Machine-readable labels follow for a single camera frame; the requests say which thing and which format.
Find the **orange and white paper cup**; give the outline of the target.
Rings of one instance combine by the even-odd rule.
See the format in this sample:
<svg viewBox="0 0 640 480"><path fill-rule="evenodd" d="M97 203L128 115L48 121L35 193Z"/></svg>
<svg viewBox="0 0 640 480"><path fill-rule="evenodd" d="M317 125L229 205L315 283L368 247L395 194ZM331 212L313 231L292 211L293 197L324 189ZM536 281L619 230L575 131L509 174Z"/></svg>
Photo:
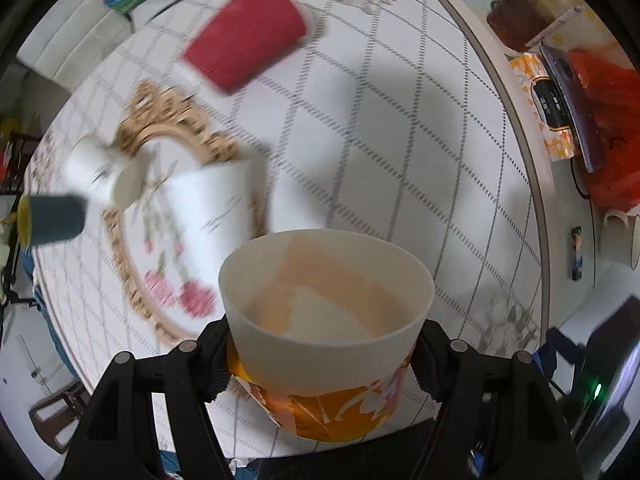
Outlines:
<svg viewBox="0 0 640 480"><path fill-rule="evenodd" d="M284 431L347 442L394 414L435 296L424 264L337 230L274 233L224 260L229 370Z"/></svg>

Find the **tall white paper cup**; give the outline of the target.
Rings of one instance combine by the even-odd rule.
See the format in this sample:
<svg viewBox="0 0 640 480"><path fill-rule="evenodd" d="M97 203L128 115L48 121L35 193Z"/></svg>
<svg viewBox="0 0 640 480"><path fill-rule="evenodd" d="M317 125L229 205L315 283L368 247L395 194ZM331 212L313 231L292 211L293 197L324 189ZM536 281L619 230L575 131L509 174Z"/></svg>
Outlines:
<svg viewBox="0 0 640 480"><path fill-rule="evenodd" d="M217 284L224 260L254 237L253 172L249 160L216 162L163 184L186 260L203 284Z"/></svg>

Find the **teal cup yellow inside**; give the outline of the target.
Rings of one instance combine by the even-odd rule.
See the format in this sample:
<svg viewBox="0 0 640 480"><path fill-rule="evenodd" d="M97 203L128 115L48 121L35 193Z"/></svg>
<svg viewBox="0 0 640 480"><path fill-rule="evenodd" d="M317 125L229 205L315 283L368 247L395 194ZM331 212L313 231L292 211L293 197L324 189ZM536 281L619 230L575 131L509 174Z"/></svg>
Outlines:
<svg viewBox="0 0 640 480"><path fill-rule="evenodd" d="M85 222L85 203L73 195L23 194L18 202L17 236L24 248L72 240Z"/></svg>

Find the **small white printed paper cup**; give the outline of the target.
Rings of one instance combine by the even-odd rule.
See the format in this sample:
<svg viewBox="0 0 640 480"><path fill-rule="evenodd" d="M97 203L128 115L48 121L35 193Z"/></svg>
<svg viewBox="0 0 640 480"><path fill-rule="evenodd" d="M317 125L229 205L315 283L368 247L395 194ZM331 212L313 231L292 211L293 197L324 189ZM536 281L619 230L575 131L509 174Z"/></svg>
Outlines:
<svg viewBox="0 0 640 480"><path fill-rule="evenodd" d="M64 162L68 186L106 208L127 209L143 193L141 162L97 136L83 136Z"/></svg>

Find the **red ribbed paper cup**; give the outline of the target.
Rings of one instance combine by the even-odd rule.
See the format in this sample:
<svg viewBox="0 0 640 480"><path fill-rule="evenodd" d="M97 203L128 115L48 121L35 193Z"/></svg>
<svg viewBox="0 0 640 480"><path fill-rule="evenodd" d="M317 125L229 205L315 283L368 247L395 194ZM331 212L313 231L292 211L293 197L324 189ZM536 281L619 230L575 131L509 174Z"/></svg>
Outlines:
<svg viewBox="0 0 640 480"><path fill-rule="evenodd" d="M181 55L217 91L232 93L314 34L298 0L228 0Z"/></svg>

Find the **white patterned tablecloth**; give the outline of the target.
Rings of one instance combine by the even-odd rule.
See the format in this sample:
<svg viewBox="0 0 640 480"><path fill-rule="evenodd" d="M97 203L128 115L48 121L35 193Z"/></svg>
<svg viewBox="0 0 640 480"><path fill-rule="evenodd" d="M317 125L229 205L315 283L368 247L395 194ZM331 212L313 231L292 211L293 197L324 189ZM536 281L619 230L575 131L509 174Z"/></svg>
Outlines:
<svg viewBox="0 0 640 480"><path fill-rule="evenodd" d="M333 228L386 238L435 273L430 318L481 352L535 350L547 312L528 171L498 88L440 0L298 0L322 27L308 44L225 96L185 82L182 51L227 0L182 0L121 44L53 119L29 164L29 192L63 194L78 139L111 143L141 81L182 90L254 159L270 231ZM91 391L112 356L164 353L153 318L134 312L148 287L160 314L195 335L203 320L175 302L180 247L160 190L125 211L125 286L103 208L84 232L34 249L55 333Z"/></svg>

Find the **small blue lighter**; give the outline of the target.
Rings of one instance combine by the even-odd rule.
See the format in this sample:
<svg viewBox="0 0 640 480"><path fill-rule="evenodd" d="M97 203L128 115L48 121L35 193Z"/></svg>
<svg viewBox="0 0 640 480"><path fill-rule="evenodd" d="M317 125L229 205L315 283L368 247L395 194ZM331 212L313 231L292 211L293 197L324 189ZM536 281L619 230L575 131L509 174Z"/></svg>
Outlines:
<svg viewBox="0 0 640 480"><path fill-rule="evenodd" d="M580 226L574 226L570 230L570 240L572 246L570 246L570 279L573 282L578 282L582 279L582 228Z"/></svg>

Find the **white enamel mug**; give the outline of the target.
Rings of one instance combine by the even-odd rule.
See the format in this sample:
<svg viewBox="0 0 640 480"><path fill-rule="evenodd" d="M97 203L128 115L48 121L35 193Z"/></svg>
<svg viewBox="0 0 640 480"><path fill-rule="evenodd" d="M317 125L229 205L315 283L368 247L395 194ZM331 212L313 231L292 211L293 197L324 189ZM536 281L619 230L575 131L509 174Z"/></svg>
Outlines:
<svg viewBox="0 0 640 480"><path fill-rule="evenodd" d="M608 261L621 263L631 270L639 264L639 216L610 209L603 217L600 253Z"/></svg>

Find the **orange patterned tissue pack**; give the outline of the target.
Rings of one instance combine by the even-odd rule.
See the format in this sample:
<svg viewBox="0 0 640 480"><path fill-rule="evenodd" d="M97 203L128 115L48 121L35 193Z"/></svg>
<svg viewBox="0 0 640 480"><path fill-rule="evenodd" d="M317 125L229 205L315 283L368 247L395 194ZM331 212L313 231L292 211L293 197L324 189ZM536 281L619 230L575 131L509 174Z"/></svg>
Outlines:
<svg viewBox="0 0 640 480"><path fill-rule="evenodd" d="M509 62L533 114L544 147L552 162L567 160L578 154L570 118L561 92L544 66L541 56L523 53Z"/></svg>

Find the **orange plastic bag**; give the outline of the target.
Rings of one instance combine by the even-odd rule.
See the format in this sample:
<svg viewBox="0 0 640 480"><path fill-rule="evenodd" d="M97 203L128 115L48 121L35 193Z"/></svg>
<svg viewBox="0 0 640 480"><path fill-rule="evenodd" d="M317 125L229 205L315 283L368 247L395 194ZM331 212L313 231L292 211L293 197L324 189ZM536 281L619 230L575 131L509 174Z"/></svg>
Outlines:
<svg viewBox="0 0 640 480"><path fill-rule="evenodd" d="M570 64L585 90L597 125L604 162L585 175L588 192L605 212L639 206L639 73L582 49Z"/></svg>

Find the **white padded chair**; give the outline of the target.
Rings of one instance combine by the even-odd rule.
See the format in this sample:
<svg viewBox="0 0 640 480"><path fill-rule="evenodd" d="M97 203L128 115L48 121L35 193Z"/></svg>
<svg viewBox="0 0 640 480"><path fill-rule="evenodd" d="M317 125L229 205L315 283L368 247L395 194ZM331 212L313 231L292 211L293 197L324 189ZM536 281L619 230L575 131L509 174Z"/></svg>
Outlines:
<svg viewBox="0 0 640 480"><path fill-rule="evenodd" d="M17 51L17 59L73 93L131 36L131 24L104 0L58 0Z"/></svg>

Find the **dark liquid plastic bottle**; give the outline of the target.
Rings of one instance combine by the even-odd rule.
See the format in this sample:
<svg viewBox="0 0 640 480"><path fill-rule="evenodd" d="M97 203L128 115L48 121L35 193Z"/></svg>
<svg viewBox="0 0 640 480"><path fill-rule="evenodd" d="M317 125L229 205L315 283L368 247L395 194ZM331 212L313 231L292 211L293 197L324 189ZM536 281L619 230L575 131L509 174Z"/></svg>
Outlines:
<svg viewBox="0 0 640 480"><path fill-rule="evenodd" d="M506 47L525 52L529 41L566 8L566 0L497 0L486 22Z"/></svg>

